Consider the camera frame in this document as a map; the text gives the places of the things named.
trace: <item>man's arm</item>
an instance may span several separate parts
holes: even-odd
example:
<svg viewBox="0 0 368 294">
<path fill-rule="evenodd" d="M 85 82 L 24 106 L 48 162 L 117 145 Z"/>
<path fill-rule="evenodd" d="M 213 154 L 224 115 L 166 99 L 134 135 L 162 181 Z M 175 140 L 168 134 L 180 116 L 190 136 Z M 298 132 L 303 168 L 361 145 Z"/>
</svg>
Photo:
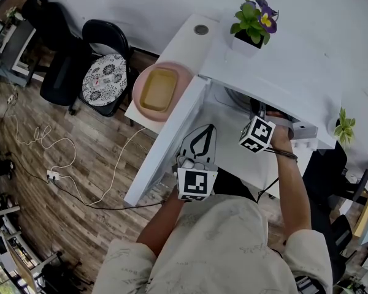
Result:
<svg viewBox="0 0 368 294">
<path fill-rule="evenodd" d="M 136 242 L 148 246 L 158 257 L 176 225 L 178 215 L 184 203 L 184 200 L 177 198 L 177 188 L 175 187 L 167 202 L 162 205 L 155 216 L 146 225 Z"/>
<path fill-rule="evenodd" d="M 286 127 L 276 126 L 271 144 L 275 149 L 293 153 Z M 298 230 L 311 229 L 311 210 L 307 190 L 296 161 L 277 155 L 277 162 L 281 211 L 285 222 L 285 235 L 289 238 Z"/>
</svg>

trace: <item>hand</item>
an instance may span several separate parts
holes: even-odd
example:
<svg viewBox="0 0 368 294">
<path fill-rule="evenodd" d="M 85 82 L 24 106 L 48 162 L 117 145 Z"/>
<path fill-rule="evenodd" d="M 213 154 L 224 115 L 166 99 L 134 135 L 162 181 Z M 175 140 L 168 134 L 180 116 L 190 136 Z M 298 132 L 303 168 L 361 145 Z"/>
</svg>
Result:
<svg viewBox="0 0 368 294">
<path fill-rule="evenodd" d="M 177 189 L 177 185 L 175 185 L 173 187 L 173 190 L 172 190 L 171 194 L 169 195 L 168 200 L 178 200 L 178 189 Z"/>
<path fill-rule="evenodd" d="M 277 111 L 268 111 L 266 113 L 269 116 L 276 116 L 284 118 L 283 115 Z M 275 149 L 285 150 L 292 152 L 291 142 L 289 140 L 289 129 L 286 126 L 275 126 L 274 132 L 271 138 L 271 146 Z"/>
</svg>

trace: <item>beige shirt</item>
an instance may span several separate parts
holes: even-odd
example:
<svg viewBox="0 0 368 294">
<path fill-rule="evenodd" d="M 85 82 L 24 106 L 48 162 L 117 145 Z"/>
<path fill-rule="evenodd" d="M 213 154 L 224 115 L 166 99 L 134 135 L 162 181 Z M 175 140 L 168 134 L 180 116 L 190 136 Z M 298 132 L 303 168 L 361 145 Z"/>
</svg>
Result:
<svg viewBox="0 0 368 294">
<path fill-rule="evenodd" d="M 267 219 L 256 203 L 214 195 L 184 205 L 158 258 L 144 244 L 112 241 L 93 293 L 297 293 L 298 276 L 332 292 L 322 234 L 292 234 L 282 259 L 267 246 Z"/>
</svg>

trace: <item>potted plant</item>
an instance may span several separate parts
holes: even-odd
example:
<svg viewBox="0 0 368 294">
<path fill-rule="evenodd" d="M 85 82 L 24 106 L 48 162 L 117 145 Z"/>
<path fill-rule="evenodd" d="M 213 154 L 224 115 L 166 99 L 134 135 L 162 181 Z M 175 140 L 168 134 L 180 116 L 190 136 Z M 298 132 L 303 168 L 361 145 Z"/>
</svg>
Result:
<svg viewBox="0 0 368 294">
<path fill-rule="evenodd" d="M 7 17 L 7 21 L 11 22 L 12 24 L 16 24 L 17 21 L 23 21 L 24 20 L 21 13 L 19 13 L 17 7 L 9 8 L 6 11 L 6 17 Z"/>
<path fill-rule="evenodd" d="M 253 56 L 262 45 L 267 45 L 270 34 L 277 31 L 278 16 L 279 12 L 271 9 L 266 0 L 246 0 L 235 14 L 240 23 L 234 23 L 231 27 L 231 34 L 234 34 L 233 50 L 248 57 Z"/>
<path fill-rule="evenodd" d="M 356 119 L 348 119 L 346 117 L 346 110 L 341 107 L 339 112 L 339 119 L 336 122 L 337 127 L 334 129 L 334 136 L 338 138 L 342 146 L 350 143 L 355 137 L 353 127 L 356 125 Z"/>
</svg>

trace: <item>person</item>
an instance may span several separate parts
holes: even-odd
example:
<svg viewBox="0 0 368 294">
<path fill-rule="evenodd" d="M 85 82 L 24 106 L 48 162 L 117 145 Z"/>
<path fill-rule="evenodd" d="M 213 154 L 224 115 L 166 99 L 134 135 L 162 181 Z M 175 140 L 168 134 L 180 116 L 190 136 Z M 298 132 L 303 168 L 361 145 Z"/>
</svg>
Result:
<svg viewBox="0 0 368 294">
<path fill-rule="evenodd" d="M 293 152 L 285 127 L 276 126 L 271 144 Z M 251 197 L 212 195 L 185 203 L 174 189 L 136 243 L 112 241 L 93 293 L 332 293 L 327 245 L 311 230 L 297 163 L 276 156 L 282 256 L 267 246 L 267 219 Z M 214 189 L 219 177 L 218 171 Z"/>
</svg>

